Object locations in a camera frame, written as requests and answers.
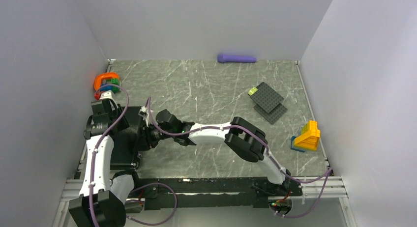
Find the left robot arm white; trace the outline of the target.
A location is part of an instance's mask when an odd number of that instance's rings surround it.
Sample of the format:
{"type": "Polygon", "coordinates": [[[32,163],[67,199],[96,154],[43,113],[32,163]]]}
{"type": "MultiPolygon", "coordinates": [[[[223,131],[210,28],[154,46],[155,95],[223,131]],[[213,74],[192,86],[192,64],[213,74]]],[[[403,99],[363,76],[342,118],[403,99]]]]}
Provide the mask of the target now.
{"type": "Polygon", "coordinates": [[[86,167],[79,196],[69,202],[69,213],[79,227],[122,227],[126,222],[125,202],[136,197],[141,183],[127,171],[110,177],[112,136],[128,128],[125,111],[112,99],[92,102],[84,136],[87,144],[86,167]]]}

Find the black poker chip case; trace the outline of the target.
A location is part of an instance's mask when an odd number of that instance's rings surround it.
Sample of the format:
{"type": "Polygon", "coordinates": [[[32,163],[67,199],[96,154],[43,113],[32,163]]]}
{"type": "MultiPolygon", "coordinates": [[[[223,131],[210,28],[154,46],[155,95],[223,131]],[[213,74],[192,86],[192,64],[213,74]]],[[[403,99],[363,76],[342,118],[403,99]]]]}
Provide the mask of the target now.
{"type": "Polygon", "coordinates": [[[137,133],[140,124],[140,106],[129,106],[118,126],[123,122],[128,127],[119,130],[114,136],[114,148],[111,154],[110,170],[137,169],[140,162],[139,151],[136,147],[137,133]]]}

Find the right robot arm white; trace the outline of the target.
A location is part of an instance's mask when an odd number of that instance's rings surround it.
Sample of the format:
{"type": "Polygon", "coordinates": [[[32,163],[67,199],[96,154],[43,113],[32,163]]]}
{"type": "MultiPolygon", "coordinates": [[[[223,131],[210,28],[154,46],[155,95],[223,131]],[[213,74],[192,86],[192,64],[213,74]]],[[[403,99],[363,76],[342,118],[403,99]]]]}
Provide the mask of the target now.
{"type": "Polygon", "coordinates": [[[224,143],[241,159],[257,164],[275,194],[281,196],[290,189],[289,173],[270,151],[265,132],[241,117],[222,124],[200,124],[181,121],[168,110],[153,115],[148,107],[140,107],[139,116],[143,148],[154,148],[165,139],[182,146],[224,143]]]}

